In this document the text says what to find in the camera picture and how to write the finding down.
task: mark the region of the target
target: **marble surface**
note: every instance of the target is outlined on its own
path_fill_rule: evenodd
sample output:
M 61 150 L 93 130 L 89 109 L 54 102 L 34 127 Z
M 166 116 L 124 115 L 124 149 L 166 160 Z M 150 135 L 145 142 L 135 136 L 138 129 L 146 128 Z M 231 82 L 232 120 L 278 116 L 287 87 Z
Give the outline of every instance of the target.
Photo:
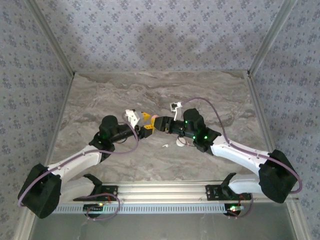
M 208 98 L 217 108 L 228 137 L 256 149 L 266 149 L 242 71 L 125 72 L 76 74 L 67 100 L 51 163 L 80 151 L 98 131 L 106 115 L 121 121 L 125 109 L 172 116 L 169 103 L 192 97 Z M 194 100 L 208 127 L 222 132 L 211 107 Z M 126 155 L 112 155 L 81 173 L 101 181 L 223 180 L 229 173 L 249 173 L 230 160 L 179 147 L 176 135 L 156 131 Z M 133 137 L 115 144 L 115 152 L 135 146 Z

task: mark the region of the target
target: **glass panel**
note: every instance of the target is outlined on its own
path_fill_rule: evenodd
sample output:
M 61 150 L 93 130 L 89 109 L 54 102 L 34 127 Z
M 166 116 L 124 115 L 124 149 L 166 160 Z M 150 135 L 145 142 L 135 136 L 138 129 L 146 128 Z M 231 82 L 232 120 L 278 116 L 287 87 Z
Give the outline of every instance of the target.
M 256 203 L 250 215 L 119 214 L 87 221 L 84 214 L 38 219 L 29 240 L 296 240 L 285 204 Z

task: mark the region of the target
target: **black clamp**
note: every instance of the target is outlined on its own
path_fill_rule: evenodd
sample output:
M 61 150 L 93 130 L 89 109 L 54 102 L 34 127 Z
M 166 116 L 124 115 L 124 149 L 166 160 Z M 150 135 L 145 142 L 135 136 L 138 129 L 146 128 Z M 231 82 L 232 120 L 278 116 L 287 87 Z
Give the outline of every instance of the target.
M 118 196 L 118 186 L 117 185 L 103 185 L 102 182 L 93 176 L 92 174 L 86 174 L 84 175 L 85 178 L 89 179 L 92 181 L 94 184 L 94 189 L 90 196 L 97 195 L 97 194 L 113 194 L 115 196 Z M 84 201 L 83 198 L 76 198 L 73 201 L 79 202 L 79 201 Z M 110 201 L 110 202 L 116 202 L 116 198 L 113 196 L 98 196 L 98 197 L 92 197 L 92 198 L 87 198 L 85 199 L 86 202 L 105 202 L 105 201 Z
M 220 185 L 206 185 L 205 194 L 208 201 L 240 201 L 251 200 L 250 193 L 236 194 L 233 192 L 229 183 L 235 173 L 230 173 Z

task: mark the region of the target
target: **wall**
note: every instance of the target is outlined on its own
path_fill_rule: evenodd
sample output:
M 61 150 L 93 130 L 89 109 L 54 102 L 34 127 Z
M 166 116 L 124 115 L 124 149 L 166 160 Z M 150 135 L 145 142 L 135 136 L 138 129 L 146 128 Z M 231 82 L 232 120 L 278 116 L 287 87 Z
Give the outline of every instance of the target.
M 301 204 L 320 239 L 320 2 L 299 0 L 254 76 L 276 147 L 302 177 Z
M 70 79 L 23 0 L 0 1 L 0 239 L 12 239 L 17 196 L 43 163 Z
M 74 71 L 247 69 L 282 0 L 36 0 Z

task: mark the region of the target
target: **wire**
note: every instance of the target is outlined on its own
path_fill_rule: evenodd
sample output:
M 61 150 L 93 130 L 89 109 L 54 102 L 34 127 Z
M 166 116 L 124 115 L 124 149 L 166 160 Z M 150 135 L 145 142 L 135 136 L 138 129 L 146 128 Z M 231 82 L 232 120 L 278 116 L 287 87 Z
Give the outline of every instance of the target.
M 90 154 L 90 153 L 104 153 L 104 154 L 115 154 L 115 155 L 123 155 L 123 154 L 130 154 L 133 153 L 139 145 L 139 138 L 138 135 L 136 133 L 136 130 L 131 126 L 131 124 L 125 119 L 125 123 L 130 127 L 130 129 L 133 132 L 136 144 L 134 146 L 133 149 L 131 149 L 130 151 L 126 151 L 126 152 L 113 152 L 113 151 L 107 151 L 107 150 L 99 150 L 99 149 L 93 149 L 93 150 L 89 150 L 89 151 L 85 151 L 82 153 L 79 153 L 76 156 L 71 157 L 70 159 L 68 159 L 67 161 L 61 163 L 60 165 L 44 172 L 43 174 L 41 174 L 40 176 L 38 176 L 35 180 L 33 180 L 33 182 L 30 183 L 30 185 L 24 190 L 24 192 L 21 194 L 20 198 L 18 199 L 18 206 L 24 207 L 24 205 L 22 205 L 22 200 L 25 198 L 26 194 L 31 190 L 31 188 L 37 183 L 39 182 L 41 179 L 43 179 L 45 176 L 47 176 L 48 174 L 54 172 L 55 170 L 62 168 L 63 166 L 69 164 L 70 162 L 73 162 L 74 160 L 80 158 L 81 156 L 84 156 L 86 154 Z
M 116 141 L 115 143 L 116 143 L 116 144 L 123 144 L 125 141 L 127 141 L 127 139 L 128 139 L 128 138 L 126 137 L 125 140 L 123 140 L 123 141 Z
M 88 220 L 92 220 L 92 221 L 106 221 L 106 220 L 109 220 L 109 219 L 112 219 L 113 217 L 115 217 L 118 212 L 120 211 L 120 207 L 121 207 L 121 202 L 120 202 L 120 199 L 114 195 L 114 194 L 111 194 L 111 193 L 100 193 L 100 194 L 96 194 L 96 195 L 90 195 L 90 196 L 82 196 L 80 197 L 80 199 L 91 199 L 91 198 L 96 198 L 96 197 L 102 197 L 102 196 L 108 196 L 108 197 L 113 197 L 115 198 L 115 200 L 117 201 L 118 203 L 118 207 L 116 208 L 115 212 L 111 215 L 111 216 L 108 216 L 108 217 L 104 217 L 104 218 L 92 218 L 92 217 L 89 217 L 89 212 L 92 208 L 94 208 L 95 206 L 91 206 L 89 207 L 87 210 L 86 210 L 86 217 Z
M 208 99 L 206 99 L 204 97 L 197 96 L 197 97 L 193 97 L 193 98 L 191 98 L 191 99 L 189 99 L 187 101 L 184 101 L 181 104 L 184 105 L 184 104 L 189 103 L 190 101 L 196 100 L 196 99 L 204 100 L 211 106 L 211 108 L 215 112 L 216 117 L 218 118 L 218 120 L 220 122 L 222 131 L 223 131 L 224 139 L 231 147 L 233 147 L 233 148 L 235 148 L 235 149 L 237 149 L 237 150 L 239 150 L 239 151 L 241 151 L 241 152 L 243 152 L 245 154 L 249 154 L 249 155 L 252 155 L 252 156 L 256 156 L 257 155 L 256 152 L 243 149 L 243 148 L 241 148 L 239 146 L 234 145 L 232 142 L 230 142 L 230 140 L 227 137 L 226 129 L 225 129 L 225 127 L 224 127 L 224 125 L 223 125 L 223 123 L 221 121 L 221 118 L 220 118 L 216 108 L 213 106 L 213 104 Z M 280 162 L 280 161 L 278 161 L 278 160 L 276 160 L 276 159 L 274 159 L 272 157 L 265 156 L 265 155 L 260 155 L 260 154 L 259 154 L 259 157 L 263 158 L 263 159 L 270 160 L 271 162 L 274 162 L 274 163 L 280 165 L 281 167 L 285 168 L 288 172 L 290 172 L 296 178 L 296 180 L 299 182 L 299 187 L 298 187 L 297 190 L 291 191 L 290 194 L 297 194 L 297 193 L 301 192 L 303 184 L 302 184 L 301 178 L 299 177 L 299 175 L 294 170 L 292 170 L 290 167 L 288 167 L 284 163 L 282 163 L 282 162 Z
M 180 136 L 178 136 L 178 140 L 179 140 L 179 142 L 180 143 L 182 143 L 183 145 L 187 145 L 188 147 L 196 147 L 196 146 L 192 146 L 192 145 L 189 145 L 189 144 L 187 144 L 187 143 L 183 143 L 181 140 L 180 140 Z
M 252 193 L 250 193 L 250 196 L 251 196 L 251 200 L 250 200 L 250 205 L 249 205 L 249 209 L 248 211 L 246 211 L 243 215 L 241 216 L 238 216 L 236 215 L 234 212 L 232 211 L 227 211 L 229 214 L 232 214 L 234 215 L 235 218 L 238 218 L 238 219 L 241 219 L 241 218 L 244 218 L 245 216 L 248 216 L 251 212 L 252 212 L 252 209 L 254 207 L 254 196 L 252 195 Z

